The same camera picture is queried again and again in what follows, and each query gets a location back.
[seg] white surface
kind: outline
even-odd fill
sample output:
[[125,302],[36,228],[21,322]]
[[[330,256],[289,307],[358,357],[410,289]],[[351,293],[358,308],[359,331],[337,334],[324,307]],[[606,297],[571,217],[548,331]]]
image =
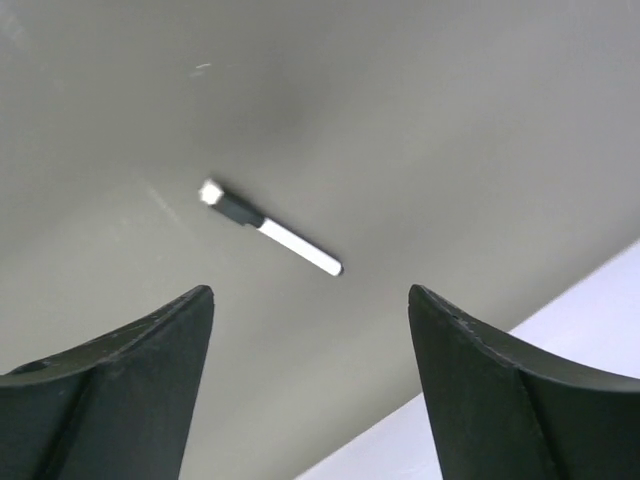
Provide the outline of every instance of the white surface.
[[270,218],[265,219],[258,231],[297,253],[328,274],[335,277],[342,273],[342,264],[338,260]]
[[[511,333],[575,362],[640,377],[640,242]],[[424,397],[414,398],[298,478],[441,479]]]

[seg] metal tip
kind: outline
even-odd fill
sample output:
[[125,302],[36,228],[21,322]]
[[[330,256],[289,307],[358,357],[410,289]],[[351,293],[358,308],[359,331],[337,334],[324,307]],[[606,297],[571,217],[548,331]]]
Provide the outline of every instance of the metal tip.
[[200,194],[200,201],[211,207],[222,198],[224,190],[216,182],[207,178],[198,193]]

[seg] gray surface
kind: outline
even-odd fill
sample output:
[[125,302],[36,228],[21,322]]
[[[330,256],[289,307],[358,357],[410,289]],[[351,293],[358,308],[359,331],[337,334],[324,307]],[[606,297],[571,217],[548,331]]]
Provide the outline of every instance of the gray surface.
[[508,328],[640,235],[638,1],[23,0],[0,35],[0,368],[212,285],[184,479],[292,478],[415,395],[412,282]]

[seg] small cylindrical object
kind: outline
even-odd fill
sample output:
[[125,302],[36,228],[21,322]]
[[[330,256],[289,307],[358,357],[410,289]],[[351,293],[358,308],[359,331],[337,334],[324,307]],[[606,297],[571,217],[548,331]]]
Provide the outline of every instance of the small cylindrical object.
[[343,267],[339,260],[268,218],[248,202],[230,192],[225,192],[212,179],[204,182],[200,189],[200,200],[240,225],[252,225],[260,233],[287,247],[330,275],[338,276],[342,273]]

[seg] scratch mark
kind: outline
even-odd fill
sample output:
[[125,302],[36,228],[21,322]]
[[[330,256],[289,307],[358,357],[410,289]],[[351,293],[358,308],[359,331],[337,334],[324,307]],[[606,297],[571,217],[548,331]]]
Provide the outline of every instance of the scratch mark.
[[153,188],[152,185],[147,184],[147,194],[154,202],[156,202],[158,207],[160,207],[160,210],[167,214],[167,216],[173,221],[173,223],[181,228],[186,228],[175,210],[169,206],[165,199],[162,198],[162,195],[160,195],[160,193],[155,188]]
[[189,73],[189,78],[195,78],[195,77],[199,77],[200,75],[204,75],[204,71],[203,69],[210,67],[211,64],[210,63],[202,63],[200,65],[198,65],[195,69],[195,71]]
[[20,24],[18,17],[11,11],[11,7],[0,1],[0,33],[9,38],[20,50],[30,53],[31,39]]

